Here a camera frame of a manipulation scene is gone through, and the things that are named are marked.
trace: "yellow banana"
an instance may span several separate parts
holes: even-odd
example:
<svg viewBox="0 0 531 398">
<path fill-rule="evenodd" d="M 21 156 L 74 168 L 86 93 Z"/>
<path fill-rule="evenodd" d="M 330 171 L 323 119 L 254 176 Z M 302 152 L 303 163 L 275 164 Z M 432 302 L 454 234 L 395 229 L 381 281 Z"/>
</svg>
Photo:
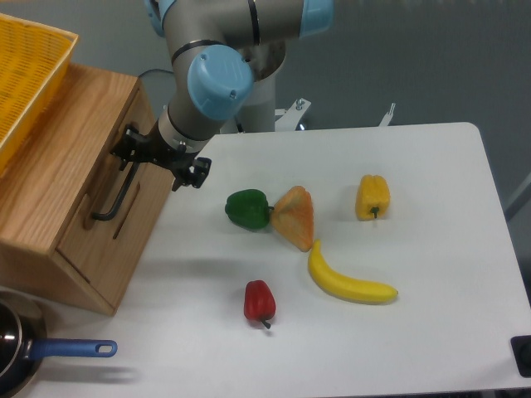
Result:
<svg viewBox="0 0 531 398">
<path fill-rule="evenodd" d="M 329 267 L 321 255 L 321 241 L 314 242 L 308 257 L 309 274 L 325 292 L 360 303 L 386 303 L 398 295 L 395 288 L 370 280 L 349 278 Z"/>
</svg>

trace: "metal handle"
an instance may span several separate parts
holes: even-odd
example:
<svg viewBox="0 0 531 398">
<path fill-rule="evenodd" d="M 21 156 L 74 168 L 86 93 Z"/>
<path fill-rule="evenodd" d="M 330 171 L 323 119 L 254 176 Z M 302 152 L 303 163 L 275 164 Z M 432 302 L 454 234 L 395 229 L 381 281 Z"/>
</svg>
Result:
<svg viewBox="0 0 531 398">
<path fill-rule="evenodd" d="M 33 340 L 27 347 L 27 358 L 33 361 L 44 357 L 94 357 L 109 358 L 118 351 L 113 340 L 75 340 L 64 338 L 43 338 Z"/>
<path fill-rule="evenodd" d="M 106 213 L 93 212 L 92 218 L 98 221 L 110 221 L 118 214 L 118 210 L 122 206 L 122 202 L 125 199 L 125 195 L 127 195 L 127 191 L 131 187 L 131 183 L 134 180 L 134 176 L 139 170 L 139 166 L 140 163 L 133 163 L 133 165 L 131 166 L 129 172 L 127 173 L 127 177 L 125 178 L 122 187 L 119 189 L 118 195 L 116 196 L 116 199 L 114 199 L 113 206 L 110 208 L 110 210 Z"/>
</svg>

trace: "wooden drawer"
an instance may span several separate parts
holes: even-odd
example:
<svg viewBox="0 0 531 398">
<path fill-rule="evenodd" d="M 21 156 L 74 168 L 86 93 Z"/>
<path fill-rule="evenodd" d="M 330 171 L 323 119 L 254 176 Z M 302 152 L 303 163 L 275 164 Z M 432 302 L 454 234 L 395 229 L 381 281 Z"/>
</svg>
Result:
<svg viewBox="0 0 531 398">
<path fill-rule="evenodd" d="M 148 132 L 153 123 L 145 93 L 139 91 L 113 136 L 119 137 L 127 124 Z M 121 172 L 119 159 L 104 155 L 57 246 L 57 251 L 114 308 L 127 289 L 173 180 L 171 172 L 141 164 L 116 216 L 95 221 L 92 212 L 106 213 L 112 207 L 132 166 L 130 163 Z"/>
<path fill-rule="evenodd" d="M 120 172 L 110 155 L 125 125 L 147 133 L 154 121 L 138 78 L 69 67 L 0 176 L 0 285 L 116 312 L 171 192 L 172 173 L 142 164 L 113 219 L 90 215 L 111 208 L 129 170 Z"/>
</svg>

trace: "yellow basket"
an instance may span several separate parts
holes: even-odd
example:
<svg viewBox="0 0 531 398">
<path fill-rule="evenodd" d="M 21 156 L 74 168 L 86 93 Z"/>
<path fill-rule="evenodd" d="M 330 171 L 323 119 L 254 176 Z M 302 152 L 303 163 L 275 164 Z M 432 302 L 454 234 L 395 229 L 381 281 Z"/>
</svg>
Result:
<svg viewBox="0 0 531 398">
<path fill-rule="evenodd" d="M 61 85 L 77 40 L 0 14 L 0 176 Z"/>
</svg>

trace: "yellow bell pepper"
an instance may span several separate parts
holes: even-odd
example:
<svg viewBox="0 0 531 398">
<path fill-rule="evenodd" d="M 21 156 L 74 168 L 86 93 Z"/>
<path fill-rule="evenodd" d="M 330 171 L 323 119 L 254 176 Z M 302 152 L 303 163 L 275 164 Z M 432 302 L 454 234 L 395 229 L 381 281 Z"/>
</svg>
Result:
<svg viewBox="0 0 531 398">
<path fill-rule="evenodd" d="M 385 178 L 363 176 L 356 196 L 356 215 L 361 221 L 374 220 L 383 216 L 391 202 L 391 194 Z"/>
</svg>

